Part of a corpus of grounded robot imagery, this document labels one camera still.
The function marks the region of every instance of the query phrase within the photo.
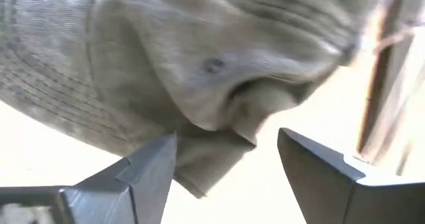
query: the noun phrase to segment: gray fabric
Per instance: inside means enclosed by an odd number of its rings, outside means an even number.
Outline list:
[[[349,62],[381,1],[1,0],[0,98],[121,155],[176,132],[200,197]]]

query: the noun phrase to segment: wrinkled cloth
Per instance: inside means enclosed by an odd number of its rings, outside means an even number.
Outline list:
[[[131,142],[177,133],[175,179],[202,197],[268,115],[349,64],[384,1],[94,0],[93,84]]]

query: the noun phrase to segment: fabric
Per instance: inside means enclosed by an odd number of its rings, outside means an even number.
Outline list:
[[[175,179],[202,197],[383,1],[1,0],[0,98],[119,155],[176,132]]]

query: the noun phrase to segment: dark spot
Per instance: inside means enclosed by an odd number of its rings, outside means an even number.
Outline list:
[[[217,73],[225,66],[225,63],[217,58],[210,58],[204,61],[204,69],[212,74]]]

